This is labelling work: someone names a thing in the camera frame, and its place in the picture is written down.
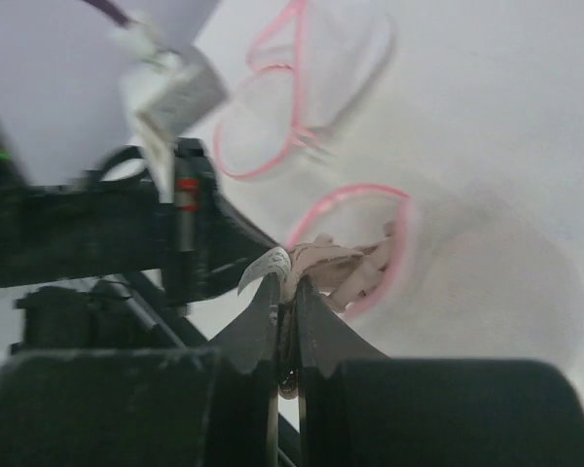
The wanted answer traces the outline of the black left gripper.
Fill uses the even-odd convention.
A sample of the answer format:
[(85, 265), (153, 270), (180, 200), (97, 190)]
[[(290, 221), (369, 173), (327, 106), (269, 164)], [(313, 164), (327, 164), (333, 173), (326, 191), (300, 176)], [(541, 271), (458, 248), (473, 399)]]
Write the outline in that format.
[(214, 292), (235, 289), (278, 243), (225, 196), (215, 201), (200, 140), (181, 140), (177, 155), (198, 182), (195, 211), (160, 203), (140, 178), (104, 181), (97, 171), (79, 189), (33, 187), (0, 152), (0, 289), (146, 269), (203, 284), (213, 276)]

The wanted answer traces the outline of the beige bra with label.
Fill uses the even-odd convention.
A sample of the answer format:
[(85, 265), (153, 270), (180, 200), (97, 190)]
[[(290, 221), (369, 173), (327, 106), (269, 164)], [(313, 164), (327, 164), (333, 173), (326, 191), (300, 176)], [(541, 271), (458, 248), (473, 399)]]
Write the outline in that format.
[(365, 299), (383, 281), (396, 252), (396, 228), (393, 221), (383, 226), (384, 238), (352, 248), (334, 243), (322, 233), (312, 242), (300, 243), (286, 250), (280, 246), (263, 254), (243, 272), (237, 290), (251, 282), (275, 274), (283, 304), (293, 301), (303, 278), (311, 279), (324, 294), (323, 301), (335, 312), (343, 313), (349, 305)]

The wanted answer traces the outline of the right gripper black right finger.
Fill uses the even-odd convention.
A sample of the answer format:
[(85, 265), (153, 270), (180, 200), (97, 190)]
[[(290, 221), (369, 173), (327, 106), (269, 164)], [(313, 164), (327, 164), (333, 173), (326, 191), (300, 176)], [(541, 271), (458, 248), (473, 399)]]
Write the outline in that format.
[(553, 366), (391, 359), (310, 281), (296, 294), (307, 466), (584, 466), (584, 412)]

